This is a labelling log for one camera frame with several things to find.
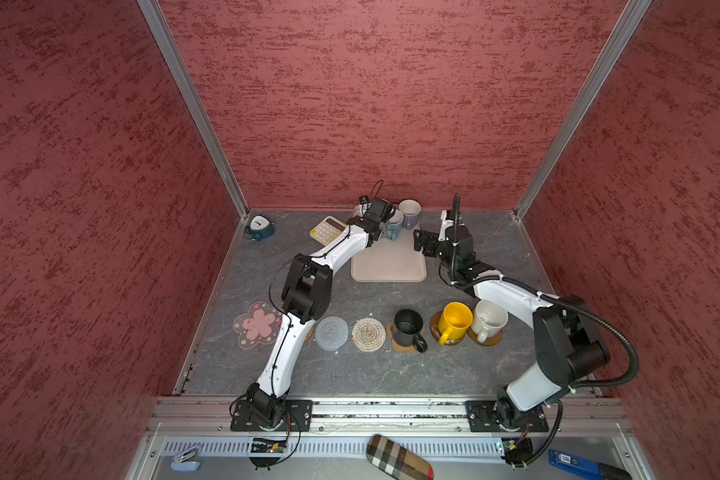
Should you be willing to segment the blue mug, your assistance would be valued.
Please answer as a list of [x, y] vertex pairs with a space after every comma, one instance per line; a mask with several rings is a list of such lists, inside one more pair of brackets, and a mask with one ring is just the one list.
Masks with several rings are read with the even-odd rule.
[[404, 214], [396, 210], [385, 224], [385, 237], [390, 241], [396, 241], [404, 228], [404, 220]]

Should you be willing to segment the lilac mug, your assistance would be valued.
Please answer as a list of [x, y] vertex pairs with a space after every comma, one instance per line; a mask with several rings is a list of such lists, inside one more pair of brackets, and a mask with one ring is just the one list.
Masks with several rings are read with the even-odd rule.
[[406, 230], [414, 230], [419, 224], [421, 204], [416, 200], [406, 199], [399, 203], [398, 211], [403, 214], [403, 227]]

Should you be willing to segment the yellow mug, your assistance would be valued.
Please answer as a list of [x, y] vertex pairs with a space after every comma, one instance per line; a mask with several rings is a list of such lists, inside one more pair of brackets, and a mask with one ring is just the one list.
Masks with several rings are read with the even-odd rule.
[[453, 346], [460, 343], [473, 323], [469, 306], [461, 302], [447, 304], [437, 322], [440, 345]]

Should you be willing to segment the white speckled mug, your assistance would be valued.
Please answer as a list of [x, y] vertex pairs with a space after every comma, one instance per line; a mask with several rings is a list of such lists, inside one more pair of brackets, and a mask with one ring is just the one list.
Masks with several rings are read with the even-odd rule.
[[508, 312], [499, 305], [487, 300], [480, 300], [473, 310], [473, 323], [470, 329], [476, 333], [488, 328], [501, 329], [507, 325]]

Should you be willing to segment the dark brown glossy coaster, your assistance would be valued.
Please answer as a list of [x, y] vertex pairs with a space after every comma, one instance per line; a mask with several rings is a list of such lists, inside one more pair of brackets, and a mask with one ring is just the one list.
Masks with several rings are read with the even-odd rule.
[[[436, 342], [440, 341], [441, 338], [441, 332], [439, 329], [439, 321], [442, 316], [443, 311], [436, 312], [433, 314], [429, 321], [429, 330]], [[456, 338], [448, 338], [444, 346], [455, 346], [458, 345], [460, 342], [463, 341], [464, 337], [466, 336], [466, 331], [464, 329], [457, 329], [456, 333], [458, 336]]]

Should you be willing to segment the black mug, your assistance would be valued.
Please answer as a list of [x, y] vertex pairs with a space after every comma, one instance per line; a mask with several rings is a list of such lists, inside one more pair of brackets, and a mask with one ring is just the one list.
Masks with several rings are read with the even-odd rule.
[[419, 353], [425, 353], [428, 344], [422, 335], [423, 327], [423, 318], [418, 312], [412, 309], [399, 310], [392, 323], [392, 338], [400, 347], [412, 347]]

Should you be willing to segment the brown round coaster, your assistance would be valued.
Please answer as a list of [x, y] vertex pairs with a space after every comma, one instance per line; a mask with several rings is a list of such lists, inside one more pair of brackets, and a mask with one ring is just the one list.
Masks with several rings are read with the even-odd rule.
[[496, 345], [502, 339], [502, 330], [495, 328], [488, 328], [486, 331], [480, 331], [479, 333], [469, 329], [467, 334], [476, 344], [485, 347]]

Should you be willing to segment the paw shaped cork coaster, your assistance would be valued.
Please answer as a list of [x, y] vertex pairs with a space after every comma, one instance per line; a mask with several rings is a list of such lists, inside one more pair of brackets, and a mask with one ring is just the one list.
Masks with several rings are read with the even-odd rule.
[[407, 332], [400, 330], [394, 323], [387, 325], [387, 334], [392, 340], [392, 348], [396, 352], [401, 353], [420, 353], [421, 350], [416, 346], [413, 338], [415, 334], [419, 334], [420, 331]]

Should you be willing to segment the multicolour woven coaster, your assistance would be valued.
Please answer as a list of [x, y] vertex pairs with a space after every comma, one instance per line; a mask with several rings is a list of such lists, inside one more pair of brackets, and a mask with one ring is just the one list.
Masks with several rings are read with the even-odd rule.
[[356, 321], [352, 329], [352, 340], [361, 351], [371, 353], [379, 350], [386, 341], [386, 328], [372, 317]]

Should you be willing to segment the grey knitted coaster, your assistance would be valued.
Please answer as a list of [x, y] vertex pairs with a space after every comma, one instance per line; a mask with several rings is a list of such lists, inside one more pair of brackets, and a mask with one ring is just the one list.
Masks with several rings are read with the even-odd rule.
[[349, 335], [347, 322], [336, 316], [321, 319], [315, 328], [315, 341], [325, 351], [337, 351], [347, 342]]

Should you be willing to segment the pink flower coaster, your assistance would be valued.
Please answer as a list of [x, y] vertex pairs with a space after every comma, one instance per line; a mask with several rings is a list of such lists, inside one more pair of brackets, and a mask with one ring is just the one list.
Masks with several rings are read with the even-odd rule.
[[260, 345], [271, 345], [278, 336], [282, 313], [266, 302], [253, 303], [248, 311], [233, 322], [238, 334], [238, 346], [244, 350]]

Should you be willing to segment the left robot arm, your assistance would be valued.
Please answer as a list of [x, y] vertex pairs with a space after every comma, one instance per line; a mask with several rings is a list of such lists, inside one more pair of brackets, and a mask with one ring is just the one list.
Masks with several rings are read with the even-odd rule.
[[328, 309], [334, 273], [377, 241], [381, 225], [393, 215], [393, 211], [380, 215], [367, 211], [354, 216], [330, 244], [291, 260], [281, 294], [283, 315], [277, 339], [264, 370], [246, 391], [247, 404], [265, 428], [276, 428], [286, 417], [292, 373], [307, 333]]

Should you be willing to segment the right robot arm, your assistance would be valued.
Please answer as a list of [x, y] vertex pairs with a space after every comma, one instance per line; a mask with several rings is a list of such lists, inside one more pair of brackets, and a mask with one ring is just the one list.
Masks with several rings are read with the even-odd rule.
[[415, 230], [414, 249], [438, 259], [449, 284], [497, 305], [533, 330], [535, 363], [497, 394], [495, 421], [503, 428], [518, 429], [537, 407], [566, 395], [576, 381], [610, 361], [596, 322], [574, 310], [586, 306], [582, 299], [543, 299], [541, 292], [477, 260], [469, 234], [453, 242]]

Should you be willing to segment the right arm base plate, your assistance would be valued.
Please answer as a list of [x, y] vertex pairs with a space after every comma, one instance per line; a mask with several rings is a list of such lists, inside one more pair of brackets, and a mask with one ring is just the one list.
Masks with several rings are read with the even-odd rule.
[[509, 400], [470, 400], [464, 403], [473, 433], [543, 433], [549, 430], [543, 406], [520, 411]]

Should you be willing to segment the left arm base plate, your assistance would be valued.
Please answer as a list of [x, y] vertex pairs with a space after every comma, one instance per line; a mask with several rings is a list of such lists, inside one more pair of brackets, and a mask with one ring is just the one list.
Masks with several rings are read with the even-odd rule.
[[254, 411], [250, 401], [241, 400], [234, 405], [229, 429], [233, 432], [306, 432], [310, 429], [313, 407], [311, 400], [286, 400], [278, 413], [279, 419], [270, 423]]

